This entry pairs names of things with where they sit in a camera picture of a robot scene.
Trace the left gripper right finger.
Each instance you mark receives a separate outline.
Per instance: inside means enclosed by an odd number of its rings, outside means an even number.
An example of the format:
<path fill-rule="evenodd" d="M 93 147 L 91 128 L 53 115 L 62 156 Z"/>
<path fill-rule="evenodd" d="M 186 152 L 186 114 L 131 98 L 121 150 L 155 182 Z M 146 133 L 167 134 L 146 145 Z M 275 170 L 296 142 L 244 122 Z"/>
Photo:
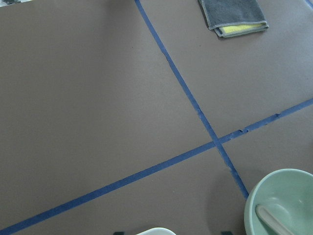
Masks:
<path fill-rule="evenodd" d="M 232 235 L 231 231 L 221 231 L 221 235 Z"/>

